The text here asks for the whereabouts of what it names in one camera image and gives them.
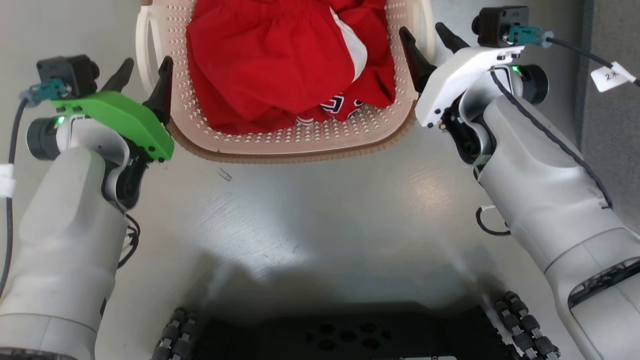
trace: cable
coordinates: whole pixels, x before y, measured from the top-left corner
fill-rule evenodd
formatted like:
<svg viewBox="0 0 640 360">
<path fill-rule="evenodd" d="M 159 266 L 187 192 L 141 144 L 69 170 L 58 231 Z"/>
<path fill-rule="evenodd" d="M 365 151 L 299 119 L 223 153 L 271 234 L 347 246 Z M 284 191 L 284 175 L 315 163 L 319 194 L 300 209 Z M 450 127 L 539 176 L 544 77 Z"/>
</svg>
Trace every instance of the cable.
<svg viewBox="0 0 640 360">
<path fill-rule="evenodd" d="M 138 244 L 140 242 L 140 225 L 138 224 L 136 219 L 131 217 L 129 214 L 126 214 L 126 217 L 135 226 L 135 228 L 132 226 L 127 226 L 127 228 L 132 231 L 132 233 L 128 234 L 131 239 L 131 241 L 129 242 L 129 245 L 131 245 L 131 250 L 129 251 L 129 253 L 127 253 L 127 255 L 125 255 L 122 260 L 120 260 L 120 262 L 118 263 L 118 268 L 122 268 L 127 263 L 127 261 L 131 259 L 133 254 L 138 249 Z"/>
<path fill-rule="evenodd" d="M 484 226 L 484 224 L 482 223 L 482 218 L 480 217 L 480 215 L 483 213 L 483 209 L 482 207 L 478 208 L 478 211 L 476 211 L 476 221 L 478 222 L 478 225 L 480 226 L 480 229 L 482 229 L 484 232 L 486 232 L 489 235 L 494 235 L 494 236 L 509 236 L 511 235 L 511 231 L 493 231 L 493 230 L 489 230 L 489 228 L 487 228 L 486 226 Z"/>
<path fill-rule="evenodd" d="M 564 40 L 560 40 L 558 38 L 548 37 L 547 38 L 547 42 L 550 42 L 550 43 L 556 44 L 556 45 L 560 45 L 560 46 L 565 47 L 565 48 L 567 48 L 569 50 L 577 51 L 581 55 L 586 56 L 589 59 L 591 59 L 591 60 L 593 60 L 593 61 L 595 61 L 595 62 L 597 62 L 597 63 L 599 63 L 601 65 L 604 65 L 604 66 L 608 67 L 609 69 L 612 69 L 613 66 L 614 66 L 612 62 L 607 61 L 607 60 L 605 60 L 605 59 L 603 59 L 603 58 L 601 58 L 601 57 L 599 57 L 599 56 L 597 56 L 597 55 L 595 55 L 593 53 L 590 53 L 589 51 L 581 49 L 580 47 L 577 47 L 575 45 L 571 45 L 570 43 L 568 43 L 568 42 L 566 42 Z M 632 84 L 634 84 L 635 86 L 640 86 L 640 79 L 636 78 L 636 80 L 633 81 Z"/>
<path fill-rule="evenodd" d="M 527 109 L 525 109 L 524 106 L 522 106 L 522 104 L 520 104 L 520 102 L 517 101 L 515 97 L 513 97 L 511 92 L 509 92 L 506 88 L 504 88 L 504 85 L 502 85 L 500 80 L 498 80 L 498 77 L 495 75 L 495 69 L 491 71 L 491 77 L 493 78 L 493 82 L 500 89 L 500 92 L 502 92 L 502 94 L 507 97 L 507 100 L 509 100 L 511 104 L 513 104 L 516 108 L 518 108 L 518 110 L 520 110 L 520 113 L 522 113 L 522 115 L 526 116 L 529 120 L 531 120 L 531 122 L 540 131 L 542 131 L 549 139 L 551 139 L 551 141 L 556 143 L 556 145 L 560 146 L 560 149 L 562 149 L 562 151 L 567 153 L 567 155 L 571 156 L 572 159 L 576 163 L 578 163 L 578 165 L 584 168 L 584 170 L 587 172 L 587 175 L 589 175 L 589 177 L 592 178 L 592 180 L 594 180 L 594 182 L 598 186 L 598 189 L 600 189 L 600 191 L 602 192 L 602 195 L 604 196 L 604 199 L 607 201 L 607 205 L 609 206 L 609 208 L 613 209 L 613 202 L 611 201 L 611 197 L 609 196 L 607 189 L 605 189 L 604 184 L 602 183 L 600 178 L 596 175 L 596 173 L 593 171 L 593 169 L 591 169 L 591 167 L 586 162 L 584 162 L 584 160 L 580 159 L 579 156 L 577 156 L 571 149 L 569 149 L 569 147 L 565 145 L 564 142 L 562 142 L 562 140 L 558 139 L 556 135 L 554 135 L 551 131 L 549 131 L 549 129 L 547 129 L 543 124 L 541 124 L 540 121 L 538 121 L 538 119 L 536 119 L 535 116 L 531 115 L 531 113 L 529 113 Z"/>
<path fill-rule="evenodd" d="M 18 129 L 20 128 L 20 120 L 29 101 L 24 99 L 18 106 L 13 120 L 13 129 L 11 130 L 11 142 L 9 144 L 9 164 L 15 163 L 15 151 L 18 144 Z M 6 253 L 4 255 L 4 268 L 2 270 L 2 278 L 0 279 L 0 299 L 4 293 L 6 281 L 9 278 L 9 268 L 11 267 L 11 257 L 13 253 L 13 199 L 6 198 Z"/>
</svg>

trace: laundry basket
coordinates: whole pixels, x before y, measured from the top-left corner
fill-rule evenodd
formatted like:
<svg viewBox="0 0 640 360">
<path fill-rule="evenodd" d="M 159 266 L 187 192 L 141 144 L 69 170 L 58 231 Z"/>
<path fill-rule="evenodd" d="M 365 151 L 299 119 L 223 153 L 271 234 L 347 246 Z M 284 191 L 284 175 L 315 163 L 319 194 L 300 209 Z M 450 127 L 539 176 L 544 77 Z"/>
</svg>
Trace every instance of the laundry basket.
<svg viewBox="0 0 640 360">
<path fill-rule="evenodd" d="M 310 126 L 298 124 L 274 133 L 249 135 L 228 135 L 212 130 L 198 105 L 189 76 L 186 49 L 186 27 L 195 3 L 196 0 L 142 0 L 136 26 L 138 68 L 149 94 L 155 85 L 154 73 L 159 63 L 167 55 L 173 58 L 169 132 L 178 144 L 193 154 L 227 163 L 330 160 L 385 149 L 413 126 L 412 109 L 418 95 L 413 89 L 398 32 L 406 26 L 416 35 L 419 47 L 427 57 L 433 57 L 435 37 L 432 31 L 426 31 L 433 29 L 429 0 L 387 1 L 388 33 L 396 65 L 394 104 L 385 109 L 365 106 L 345 122 L 328 120 Z M 150 47 L 156 61 L 150 56 Z"/>
</svg>

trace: ventilation hole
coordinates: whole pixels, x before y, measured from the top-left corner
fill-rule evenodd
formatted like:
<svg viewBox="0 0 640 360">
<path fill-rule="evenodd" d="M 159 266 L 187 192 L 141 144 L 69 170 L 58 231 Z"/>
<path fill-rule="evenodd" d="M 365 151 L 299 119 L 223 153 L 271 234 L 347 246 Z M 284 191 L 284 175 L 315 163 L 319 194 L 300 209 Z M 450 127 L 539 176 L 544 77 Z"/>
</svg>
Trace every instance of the ventilation hole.
<svg viewBox="0 0 640 360">
<path fill-rule="evenodd" d="M 322 335 L 333 334 L 334 331 L 335 327 L 330 323 L 324 323 L 318 327 L 318 332 L 320 332 Z"/>
<path fill-rule="evenodd" d="M 382 337 L 387 339 L 387 340 L 391 340 L 391 330 L 386 329 L 382 332 Z"/>
<path fill-rule="evenodd" d="M 372 322 L 365 322 L 360 326 L 360 331 L 366 334 L 373 334 L 377 329 L 378 327 L 376 326 L 376 324 Z"/>
<path fill-rule="evenodd" d="M 332 351 L 336 347 L 333 340 L 323 340 L 318 343 L 318 348 L 322 351 Z"/>
<path fill-rule="evenodd" d="M 362 346 L 364 346 L 365 348 L 372 349 L 372 350 L 377 350 L 380 347 L 380 341 L 378 341 L 378 340 L 376 340 L 374 338 L 366 338 L 362 342 Z"/>
<path fill-rule="evenodd" d="M 351 330 L 345 330 L 340 333 L 340 339 L 346 343 L 356 341 L 357 338 L 358 336 L 356 333 Z"/>
</svg>

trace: basket handle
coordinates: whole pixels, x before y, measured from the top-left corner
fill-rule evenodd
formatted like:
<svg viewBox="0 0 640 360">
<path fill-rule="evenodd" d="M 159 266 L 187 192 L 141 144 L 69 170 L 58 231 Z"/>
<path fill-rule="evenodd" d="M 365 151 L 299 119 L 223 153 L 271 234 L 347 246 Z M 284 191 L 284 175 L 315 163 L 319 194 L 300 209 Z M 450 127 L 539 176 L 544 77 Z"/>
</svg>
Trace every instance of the basket handle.
<svg viewBox="0 0 640 360">
<path fill-rule="evenodd" d="M 151 26 L 153 46 L 156 50 L 157 67 L 155 70 L 152 70 L 150 64 L 151 61 L 149 59 L 149 26 Z M 150 1 L 143 2 L 143 6 L 138 14 L 138 21 L 136 23 L 136 57 L 138 59 L 138 70 L 140 71 L 142 85 L 145 88 L 147 95 L 151 95 L 154 91 L 154 87 L 156 86 L 154 74 L 157 73 L 157 69 L 160 68 L 164 54 L 160 43 L 158 22 L 153 11 L 152 2 Z"/>
</svg>

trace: green plastic bracket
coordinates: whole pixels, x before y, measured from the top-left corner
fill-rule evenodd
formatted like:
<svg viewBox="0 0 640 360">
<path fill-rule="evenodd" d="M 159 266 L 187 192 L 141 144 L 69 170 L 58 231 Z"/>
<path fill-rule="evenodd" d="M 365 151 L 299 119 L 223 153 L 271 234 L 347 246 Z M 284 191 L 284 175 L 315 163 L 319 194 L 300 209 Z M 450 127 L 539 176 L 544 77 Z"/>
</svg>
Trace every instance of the green plastic bracket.
<svg viewBox="0 0 640 360">
<path fill-rule="evenodd" d="M 53 100 L 67 115 L 85 115 L 144 148 L 153 160 L 171 160 L 175 144 L 153 111 L 119 92 L 97 92 L 82 99 Z"/>
</svg>

